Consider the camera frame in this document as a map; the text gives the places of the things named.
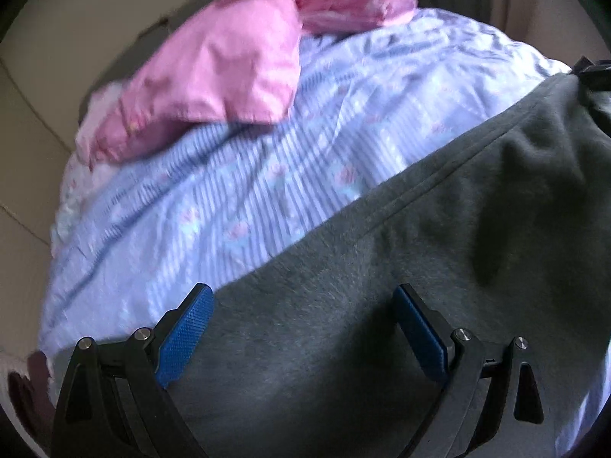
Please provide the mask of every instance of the gray blanket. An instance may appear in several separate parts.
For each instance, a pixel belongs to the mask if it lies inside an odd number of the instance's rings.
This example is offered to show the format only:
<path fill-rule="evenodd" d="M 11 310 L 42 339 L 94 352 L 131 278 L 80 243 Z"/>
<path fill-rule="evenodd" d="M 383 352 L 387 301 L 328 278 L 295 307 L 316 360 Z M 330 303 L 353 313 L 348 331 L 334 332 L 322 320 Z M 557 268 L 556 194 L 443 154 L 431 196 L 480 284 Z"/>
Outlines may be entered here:
<path fill-rule="evenodd" d="M 439 391 L 389 312 L 406 281 L 526 337 L 556 431 L 575 419 L 611 335 L 607 97 L 555 76 L 219 290 L 170 387 L 210 457 L 395 458 Z"/>

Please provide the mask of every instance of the dark gray garment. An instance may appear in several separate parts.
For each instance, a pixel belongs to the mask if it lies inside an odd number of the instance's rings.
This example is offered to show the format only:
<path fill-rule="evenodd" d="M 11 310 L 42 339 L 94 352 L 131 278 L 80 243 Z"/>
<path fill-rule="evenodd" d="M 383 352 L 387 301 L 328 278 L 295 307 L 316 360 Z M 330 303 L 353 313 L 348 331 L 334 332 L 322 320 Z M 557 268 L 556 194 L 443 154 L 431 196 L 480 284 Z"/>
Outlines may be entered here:
<path fill-rule="evenodd" d="M 438 388 L 389 313 L 410 282 L 480 339 L 524 336 L 556 432 L 611 335 L 611 131 L 558 75 L 218 291 L 175 404 L 211 458 L 395 458 Z"/>

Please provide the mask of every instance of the striped pattern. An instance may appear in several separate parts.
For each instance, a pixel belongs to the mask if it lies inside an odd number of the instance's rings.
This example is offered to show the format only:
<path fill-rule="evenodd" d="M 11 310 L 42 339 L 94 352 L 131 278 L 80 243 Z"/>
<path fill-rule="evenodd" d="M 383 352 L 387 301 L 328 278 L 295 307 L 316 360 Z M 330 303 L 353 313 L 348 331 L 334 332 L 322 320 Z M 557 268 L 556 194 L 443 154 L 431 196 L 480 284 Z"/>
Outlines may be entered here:
<path fill-rule="evenodd" d="M 51 269 L 39 343 L 154 326 L 194 283 L 217 290 L 551 74 L 528 45 L 442 10 L 404 27 L 304 39 L 273 127 L 209 124 L 124 167 Z"/>

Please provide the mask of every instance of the metal screw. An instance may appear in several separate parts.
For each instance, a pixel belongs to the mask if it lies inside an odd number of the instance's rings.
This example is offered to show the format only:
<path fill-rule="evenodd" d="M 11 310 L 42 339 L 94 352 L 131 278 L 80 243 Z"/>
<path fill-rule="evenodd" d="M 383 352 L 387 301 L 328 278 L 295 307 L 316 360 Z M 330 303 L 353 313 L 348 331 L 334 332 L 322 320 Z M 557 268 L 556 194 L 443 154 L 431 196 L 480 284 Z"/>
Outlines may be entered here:
<path fill-rule="evenodd" d="M 148 327 L 140 327 L 140 329 L 138 329 L 135 332 L 134 337 L 138 341 L 146 341 L 147 339 L 150 338 L 150 335 L 151 335 L 151 329 L 149 329 Z"/>
<path fill-rule="evenodd" d="M 91 338 L 83 338 L 78 342 L 79 349 L 86 350 L 91 347 Z"/>
<path fill-rule="evenodd" d="M 523 337 L 517 337 L 513 342 L 515 342 L 516 346 L 520 349 L 526 349 L 529 346 L 529 342 Z"/>
<path fill-rule="evenodd" d="M 470 341 L 473 337 L 469 329 L 463 329 L 462 327 L 454 330 L 454 336 L 456 336 L 456 338 L 460 339 L 461 341 Z"/>

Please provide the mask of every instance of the textured blue pad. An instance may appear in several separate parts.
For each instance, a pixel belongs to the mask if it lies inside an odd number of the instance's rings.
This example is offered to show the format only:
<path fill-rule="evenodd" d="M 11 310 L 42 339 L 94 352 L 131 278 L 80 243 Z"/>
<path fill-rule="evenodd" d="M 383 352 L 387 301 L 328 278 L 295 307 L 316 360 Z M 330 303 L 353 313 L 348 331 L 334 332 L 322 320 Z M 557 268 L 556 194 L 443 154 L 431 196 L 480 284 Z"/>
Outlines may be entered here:
<path fill-rule="evenodd" d="M 448 353 L 429 322 L 399 286 L 392 295 L 395 315 L 425 375 L 444 384 L 448 379 Z"/>
<path fill-rule="evenodd" d="M 176 381 L 186 367 L 193 351 L 208 327 L 215 305 L 212 289 L 204 287 L 197 298 L 175 324 L 159 350 L 155 378 L 163 388 Z"/>

